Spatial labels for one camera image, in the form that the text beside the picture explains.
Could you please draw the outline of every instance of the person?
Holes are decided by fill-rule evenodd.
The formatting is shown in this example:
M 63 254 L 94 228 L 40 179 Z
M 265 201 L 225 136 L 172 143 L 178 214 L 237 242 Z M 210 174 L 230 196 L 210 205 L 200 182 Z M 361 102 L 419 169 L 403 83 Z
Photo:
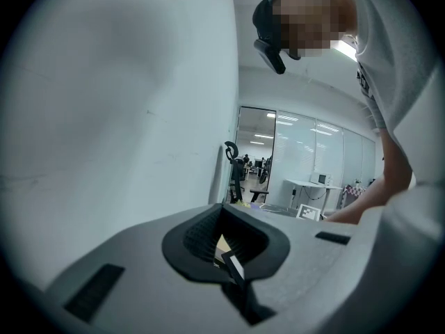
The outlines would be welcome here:
M 412 169 L 394 129 L 416 102 L 440 55 L 409 0 L 263 0 L 252 17 L 260 40 L 292 59 L 319 54 L 345 35 L 357 45 L 357 79 L 382 138 L 383 175 L 327 221 L 363 212 L 408 188 Z

